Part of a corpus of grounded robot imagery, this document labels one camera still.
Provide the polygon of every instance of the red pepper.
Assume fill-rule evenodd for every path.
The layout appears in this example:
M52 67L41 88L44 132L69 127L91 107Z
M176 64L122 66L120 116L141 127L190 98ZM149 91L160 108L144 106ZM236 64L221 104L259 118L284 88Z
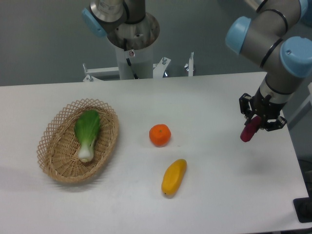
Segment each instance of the red pepper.
M242 131L240 138L244 142L250 141L254 134L258 131L261 124L261 118L259 116L254 117L250 123L248 123Z

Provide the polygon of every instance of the toy fruit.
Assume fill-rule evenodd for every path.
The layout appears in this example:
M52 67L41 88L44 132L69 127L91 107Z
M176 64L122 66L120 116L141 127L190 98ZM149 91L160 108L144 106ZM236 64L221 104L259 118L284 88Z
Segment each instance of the toy fruit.
M168 167L161 184L164 194L174 195L177 192L186 172L186 166L186 160L178 159Z
M261 124L261 118L259 116L254 117L250 123L248 123L242 131L240 138L244 142L250 141L254 134L259 130Z
M150 140L155 146L161 147L166 145L170 137L171 132L165 124L158 124L150 129Z

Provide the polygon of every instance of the orange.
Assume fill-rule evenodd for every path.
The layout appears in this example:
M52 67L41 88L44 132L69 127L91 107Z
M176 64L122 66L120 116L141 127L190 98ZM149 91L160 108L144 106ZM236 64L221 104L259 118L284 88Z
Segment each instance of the orange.
M165 146L170 140L170 137L171 132L165 124L157 124L150 129L150 139L155 146Z

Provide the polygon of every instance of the bok choy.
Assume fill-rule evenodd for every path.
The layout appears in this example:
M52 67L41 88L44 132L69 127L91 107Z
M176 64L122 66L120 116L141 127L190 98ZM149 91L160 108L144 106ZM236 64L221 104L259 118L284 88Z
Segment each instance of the bok choy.
M80 143L78 158L90 162L94 156L94 142L100 130L100 118L96 110L87 110L77 120L75 135Z

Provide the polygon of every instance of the woven basket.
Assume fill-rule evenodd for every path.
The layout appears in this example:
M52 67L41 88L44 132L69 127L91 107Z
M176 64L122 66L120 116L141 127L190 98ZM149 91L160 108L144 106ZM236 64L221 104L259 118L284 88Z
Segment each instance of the woven basket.
M74 125L85 110L99 113L101 128L94 145L94 158L83 163L78 159L80 144ZM118 136L118 117L107 103L93 99L72 102L57 114L41 138L38 163L43 172L54 180L77 183L93 176L107 162Z

